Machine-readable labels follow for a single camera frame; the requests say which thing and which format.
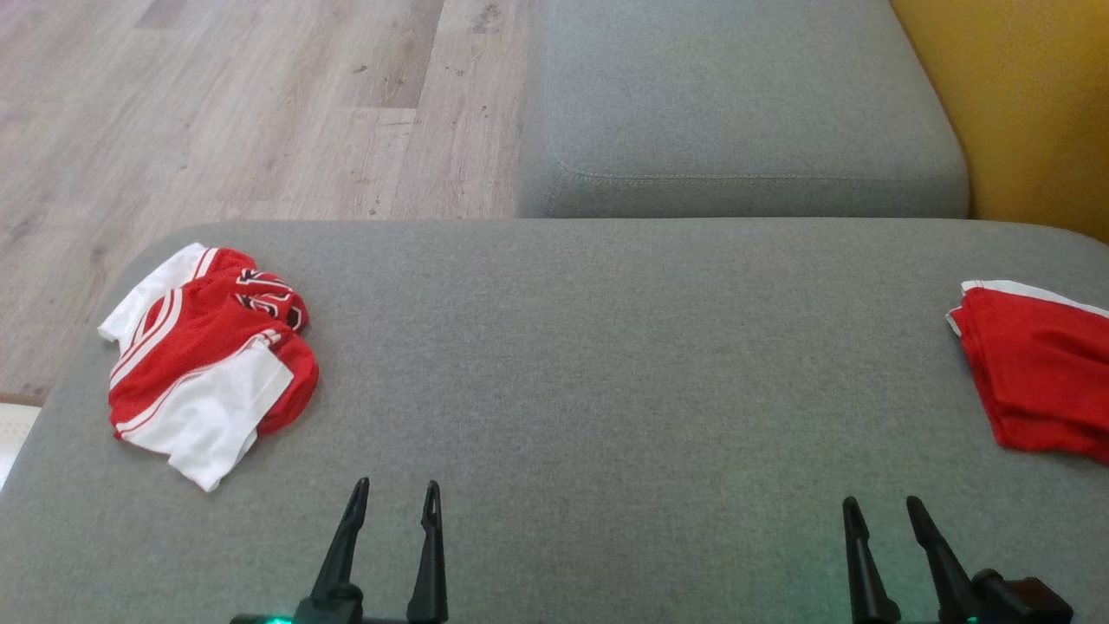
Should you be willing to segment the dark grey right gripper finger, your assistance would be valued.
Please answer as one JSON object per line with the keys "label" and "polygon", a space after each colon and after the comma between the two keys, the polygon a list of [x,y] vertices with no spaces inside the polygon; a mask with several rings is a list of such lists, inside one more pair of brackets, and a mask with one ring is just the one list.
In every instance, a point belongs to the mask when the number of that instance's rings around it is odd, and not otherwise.
{"label": "dark grey right gripper finger", "polygon": [[979,600],[953,549],[948,544],[930,513],[919,497],[906,498],[906,509],[910,516],[912,532],[924,550],[932,585],[937,595],[937,617],[939,623],[979,623],[981,611]]}
{"label": "dark grey right gripper finger", "polygon": [[869,549],[869,529],[855,497],[842,503],[852,623],[898,623],[898,604],[887,595]]}

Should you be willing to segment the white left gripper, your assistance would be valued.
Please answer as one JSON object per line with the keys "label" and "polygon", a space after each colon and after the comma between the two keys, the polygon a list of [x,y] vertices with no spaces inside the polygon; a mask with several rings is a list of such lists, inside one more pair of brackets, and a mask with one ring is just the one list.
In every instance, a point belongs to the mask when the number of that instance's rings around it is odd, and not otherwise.
{"label": "white left gripper", "polygon": [[353,584],[350,572],[358,533],[366,516],[369,489],[372,483],[368,477],[358,479],[322,561],[311,596],[302,599],[292,615],[237,614],[230,623],[447,623],[449,603],[441,493],[436,481],[429,482],[426,489],[420,515],[424,541],[405,617],[378,618],[366,614],[362,589]]}

